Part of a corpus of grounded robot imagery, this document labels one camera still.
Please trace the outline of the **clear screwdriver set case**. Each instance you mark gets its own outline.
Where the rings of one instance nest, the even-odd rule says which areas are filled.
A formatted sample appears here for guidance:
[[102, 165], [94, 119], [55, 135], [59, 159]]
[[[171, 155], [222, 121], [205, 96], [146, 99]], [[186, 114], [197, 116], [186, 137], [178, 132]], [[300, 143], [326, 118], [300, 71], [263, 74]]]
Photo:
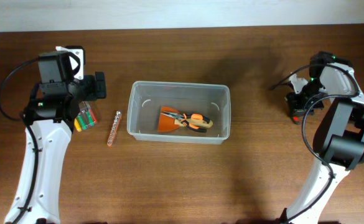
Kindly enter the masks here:
[[82, 132], [95, 126], [98, 120], [87, 101], [82, 101], [78, 106], [80, 112], [74, 120], [74, 127], [78, 132]]

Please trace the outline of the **red black small pliers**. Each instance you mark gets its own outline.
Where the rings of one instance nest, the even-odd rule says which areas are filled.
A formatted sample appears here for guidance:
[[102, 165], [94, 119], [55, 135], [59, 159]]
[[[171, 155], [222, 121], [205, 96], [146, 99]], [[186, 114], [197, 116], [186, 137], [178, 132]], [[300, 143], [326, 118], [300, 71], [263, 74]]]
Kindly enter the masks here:
[[299, 118], [297, 117], [297, 116], [293, 116], [292, 117], [292, 121], [293, 121], [293, 123], [294, 124], [296, 124], [296, 125], [299, 125], [301, 122], [300, 122], [300, 120], [299, 120]]

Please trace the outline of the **orange socket rail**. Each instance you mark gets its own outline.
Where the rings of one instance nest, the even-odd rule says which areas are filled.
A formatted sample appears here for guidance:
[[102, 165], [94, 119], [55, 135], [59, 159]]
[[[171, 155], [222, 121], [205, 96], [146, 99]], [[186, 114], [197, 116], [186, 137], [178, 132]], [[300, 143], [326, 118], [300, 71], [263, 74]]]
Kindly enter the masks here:
[[108, 147], [111, 147], [114, 143], [114, 140], [116, 139], [117, 130], [118, 130], [120, 121], [122, 120], [122, 115], [123, 114], [121, 111], [117, 111], [114, 116], [113, 124], [111, 126], [110, 133], [109, 133], [108, 140], [107, 140]]

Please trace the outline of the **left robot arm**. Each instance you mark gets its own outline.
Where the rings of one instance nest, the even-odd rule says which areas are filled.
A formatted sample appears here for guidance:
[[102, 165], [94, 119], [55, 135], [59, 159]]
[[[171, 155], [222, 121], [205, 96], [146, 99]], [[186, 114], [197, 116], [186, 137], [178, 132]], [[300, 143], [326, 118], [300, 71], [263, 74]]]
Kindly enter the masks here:
[[67, 45], [35, 58], [40, 81], [19, 117], [26, 127], [26, 151], [5, 223], [60, 223], [63, 160], [80, 103], [106, 98], [105, 74], [85, 75], [85, 57], [82, 46]]

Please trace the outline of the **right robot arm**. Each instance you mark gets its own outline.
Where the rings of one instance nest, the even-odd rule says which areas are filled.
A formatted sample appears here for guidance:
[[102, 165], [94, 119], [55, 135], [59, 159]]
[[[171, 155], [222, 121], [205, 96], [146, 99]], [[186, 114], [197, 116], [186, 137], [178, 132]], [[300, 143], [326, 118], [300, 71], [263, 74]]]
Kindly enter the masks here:
[[339, 183], [364, 163], [364, 93], [351, 61], [320, 51], [306, 69], [309, 80], [292, 72], [278, 83], [292, 89], [286, 95], [289, 116], [314, 156], [299, 196], [278, 223], [318, 223]]

